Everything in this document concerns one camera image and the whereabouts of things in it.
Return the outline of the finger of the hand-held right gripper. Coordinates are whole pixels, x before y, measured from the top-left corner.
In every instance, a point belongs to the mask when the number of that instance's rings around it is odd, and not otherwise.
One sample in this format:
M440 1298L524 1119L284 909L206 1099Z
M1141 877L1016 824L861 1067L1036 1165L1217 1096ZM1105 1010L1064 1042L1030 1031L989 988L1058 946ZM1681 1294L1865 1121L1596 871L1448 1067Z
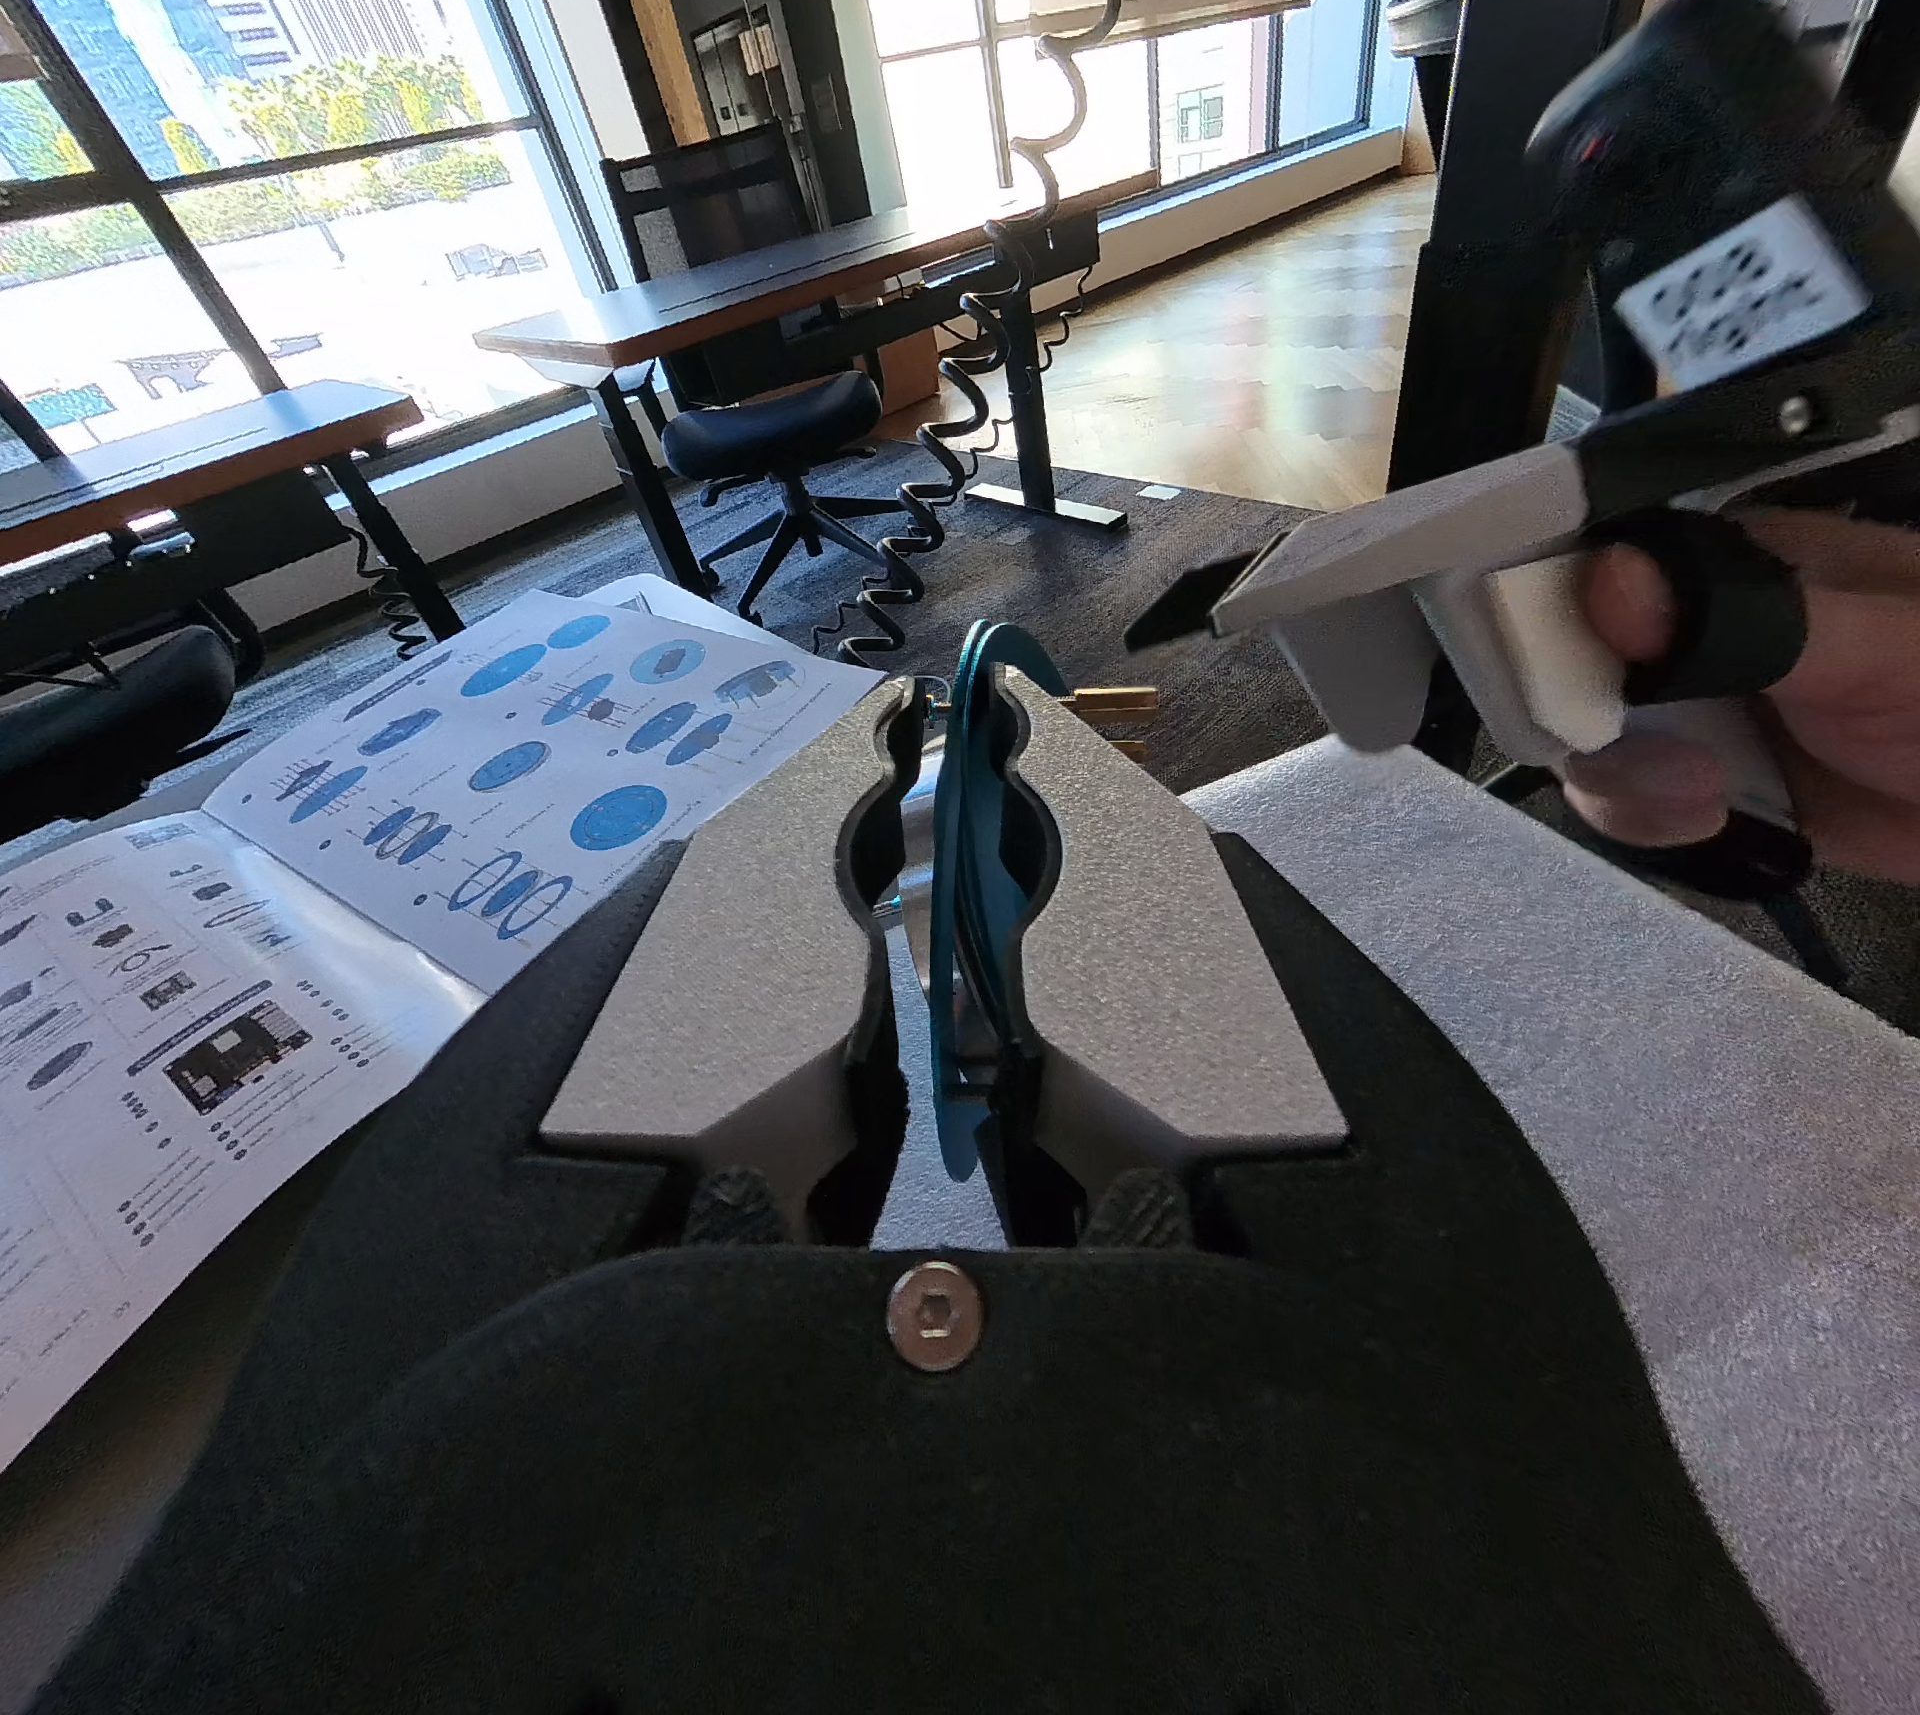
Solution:
M1292 657L1428 657L1428 630L1400 584L1448 570L1505 570L1568 543L1592 514L1584 456L1539 443L1504 459L1393 490L1372 503L1303 524L1245 559L1182 573L1137 621L1126 648L1189 632L1269 632Z
M1554 769L1623 731L1623 662L1576 606L1576 559L1443 570L1283 621L1283 649L1326 727L1360 752L1409 744L1437 662L1493 742Z

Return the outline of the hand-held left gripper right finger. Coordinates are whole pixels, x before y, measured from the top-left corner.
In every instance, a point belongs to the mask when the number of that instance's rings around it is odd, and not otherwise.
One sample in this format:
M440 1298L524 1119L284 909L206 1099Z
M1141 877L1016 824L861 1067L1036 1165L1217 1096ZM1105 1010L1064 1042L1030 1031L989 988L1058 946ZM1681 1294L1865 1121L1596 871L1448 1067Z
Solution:
M1002 670L1006 871L1026 891L994 1094L1013 1215L1126 1170L1334 1153L1350 1126L1209 827L1030 676Z

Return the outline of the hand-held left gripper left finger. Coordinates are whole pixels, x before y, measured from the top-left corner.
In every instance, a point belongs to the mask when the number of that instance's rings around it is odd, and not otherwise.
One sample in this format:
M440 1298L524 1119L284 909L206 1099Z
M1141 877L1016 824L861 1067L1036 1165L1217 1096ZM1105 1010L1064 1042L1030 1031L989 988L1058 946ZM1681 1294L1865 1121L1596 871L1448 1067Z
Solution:
M877 685L692 832L541 1119L553 1148L752 1165L782 1215L854 1153L849 1049L888 974L852 832L898 779L910 696Z

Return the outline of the blue round metal base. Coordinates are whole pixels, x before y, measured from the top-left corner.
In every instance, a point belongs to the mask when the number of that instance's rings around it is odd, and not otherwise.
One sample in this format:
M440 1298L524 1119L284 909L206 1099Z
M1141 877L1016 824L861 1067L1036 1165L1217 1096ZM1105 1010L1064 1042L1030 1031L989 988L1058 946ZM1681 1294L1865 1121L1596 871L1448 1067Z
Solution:
M954 1182L981 1165L997 1052L1013 1042L1006 950L1030 888L997 860L1006 758L994 752L994 673L1016 670L1064 697L1052 657L1013 621L974 621L948 685L925 935L933 1126Z

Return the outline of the white foam sheet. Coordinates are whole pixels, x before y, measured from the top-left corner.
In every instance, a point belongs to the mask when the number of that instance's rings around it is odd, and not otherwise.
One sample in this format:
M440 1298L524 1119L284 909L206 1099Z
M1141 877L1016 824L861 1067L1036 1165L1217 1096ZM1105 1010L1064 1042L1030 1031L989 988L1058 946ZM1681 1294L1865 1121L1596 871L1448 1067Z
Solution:
M910 1710L1915 1710L1915 1042L1411 752L1203 791L1350 1138L874 1345Z

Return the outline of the black office chair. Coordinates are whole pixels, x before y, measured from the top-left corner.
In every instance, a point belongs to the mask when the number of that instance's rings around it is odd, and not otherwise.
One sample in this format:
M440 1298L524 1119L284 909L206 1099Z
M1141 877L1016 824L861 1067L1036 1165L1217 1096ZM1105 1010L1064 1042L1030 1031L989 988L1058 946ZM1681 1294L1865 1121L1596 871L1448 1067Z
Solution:
M106 676L7 704L4 841L129 809L156 775L218 751L234 692L226 640L185 626Z
M796 181L782 129L760 125L664 155L602 161L609 208L640 283L664 276L669 250L683 268L722 263L752 250L810 233L810 213ZM755 595L799 543L820 554L836 543L886 567L886 551L849 525L849 514L892 514L896 502L814 498L810 467L852 454L882 417L877 384L861 369L809 381L776 395L782 381L782 320L755 320L660 357L675 414L660 425L664 464L718 502L735 487L770 484L778 514L729 536L702 567L765 547L737 595L737 613L755 621Z

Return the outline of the long beige table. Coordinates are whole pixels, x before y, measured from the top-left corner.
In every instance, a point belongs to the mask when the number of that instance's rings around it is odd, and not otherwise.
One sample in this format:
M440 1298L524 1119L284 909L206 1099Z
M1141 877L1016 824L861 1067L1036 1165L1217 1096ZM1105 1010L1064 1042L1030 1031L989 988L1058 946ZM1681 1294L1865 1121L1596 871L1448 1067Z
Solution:
M571 297L562 307L480 330L486 356L518 357L553 384L587 390L609 443L622 487L669 582L704 595L718 582L698 567L664 484L614 375L642 362L702 347L755 320L925 272L987 250L983 228L1013 219L1016 201L921 201L830 228L810 236L750 250L654 283Z

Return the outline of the wooden office table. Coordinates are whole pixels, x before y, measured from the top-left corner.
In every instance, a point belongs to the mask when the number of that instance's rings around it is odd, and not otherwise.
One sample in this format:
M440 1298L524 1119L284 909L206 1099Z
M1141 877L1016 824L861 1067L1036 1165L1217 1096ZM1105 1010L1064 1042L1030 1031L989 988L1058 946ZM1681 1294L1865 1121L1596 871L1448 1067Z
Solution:
M181 425L63 454L4 471L4 567L63 543L124 529L134 514L170 512L176 534L138 536L106 570L4 606L4 687L81 662L85 648L162 632L208 610L230 637L251 621L230 598L241 582L342 543L318 464L346 492L357 529L397 573L435 640L459 632L459 613L413 551L352 454L376 454L387 435L421 425L421 406L387 389L318 381L254 402L196 414Z

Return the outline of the large window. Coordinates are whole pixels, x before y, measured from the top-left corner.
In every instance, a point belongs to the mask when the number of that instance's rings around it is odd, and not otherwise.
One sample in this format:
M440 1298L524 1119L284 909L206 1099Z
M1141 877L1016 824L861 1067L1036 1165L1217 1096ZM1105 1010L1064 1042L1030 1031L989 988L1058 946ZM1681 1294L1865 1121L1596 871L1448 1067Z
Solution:
M770 131L814 231L1038 197L1098 0L25 0L4 384L63 454L363 381L457 440L557 398L504 314L622 285L598 163Z

